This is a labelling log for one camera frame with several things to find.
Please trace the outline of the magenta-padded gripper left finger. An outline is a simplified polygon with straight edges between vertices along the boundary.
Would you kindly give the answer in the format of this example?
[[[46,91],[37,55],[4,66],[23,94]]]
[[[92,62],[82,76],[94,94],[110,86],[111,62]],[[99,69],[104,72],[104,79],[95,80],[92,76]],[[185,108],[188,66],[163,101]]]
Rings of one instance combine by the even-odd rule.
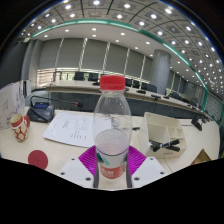
[[[99,170],[95,147],[90,147],[78,158],[70,159],[58,176],[84,188],[97,188]]]

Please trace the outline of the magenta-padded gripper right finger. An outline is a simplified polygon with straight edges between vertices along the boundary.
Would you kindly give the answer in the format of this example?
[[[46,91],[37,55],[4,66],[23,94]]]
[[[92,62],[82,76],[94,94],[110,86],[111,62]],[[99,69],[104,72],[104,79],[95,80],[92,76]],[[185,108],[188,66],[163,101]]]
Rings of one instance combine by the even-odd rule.
[[[129,147],[126,165],[128,188],[140,188],[167,175],[155,157],[146,157],[133,146]]]

